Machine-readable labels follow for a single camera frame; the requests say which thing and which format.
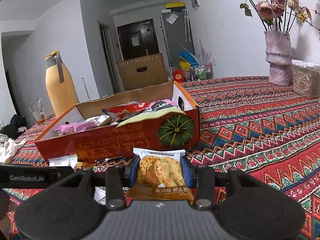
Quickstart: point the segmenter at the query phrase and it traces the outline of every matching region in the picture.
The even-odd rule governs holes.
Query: patterned tablecloth
[[[299,239],[320,235],[320,105],[279,87],[267,77],[235,77],[187,82],[183,87],[201,108],[201,142],[187,149],[192,163],[205,164],[226,172],[237,167],[298,201],[305,209],[306,222]],[[12,163],[45,166],[33,139],[52,121],[35,125],[18,141],[25,146]],[[127,164],[102,163],[107,166]],[[20,204],[37,189],[8,189],[12,201]],[[226,197],[216,189],[216,202]],[[20,235],[12,226],[14,240]]]

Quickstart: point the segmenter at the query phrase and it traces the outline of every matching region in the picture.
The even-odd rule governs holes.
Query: thermos handle
[[[60,83],[63,83],[64,82],[64,76],[63,76],[61,57],[60,57],[60,55],[56,55],[56,56],[53,57],[53,59],[57,63]]]

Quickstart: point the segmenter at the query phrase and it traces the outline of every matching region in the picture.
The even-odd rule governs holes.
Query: dark brown door
[[[159,53],[153,19],[118,27],[124,60]]]

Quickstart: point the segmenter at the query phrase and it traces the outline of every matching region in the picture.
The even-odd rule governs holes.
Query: vase
[[[264,32],[266,61],[270,63],[269,82],[278,86],[292,85],[292,52],[290,35],[281,31]]]

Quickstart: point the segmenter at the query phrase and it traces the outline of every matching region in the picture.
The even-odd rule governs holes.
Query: refrigerator
[[[167,19],[172,15],[176,14],[178,18],[173,24],[167,21]],[[171,68],[179,68],[179,62],[181,60],[178,57],[178,54],[182,51],[187,51],[194,54],[195,50],[193,47],[192,35],[190,31],[190,40],[189,33],[187,31],[187,42],[185,36],[185,20],[184,12],[171,12],[171,13],[160,13],[161,28],[164,35],[165,46],[167,49],[167,55],[169,59],[169,66]]]

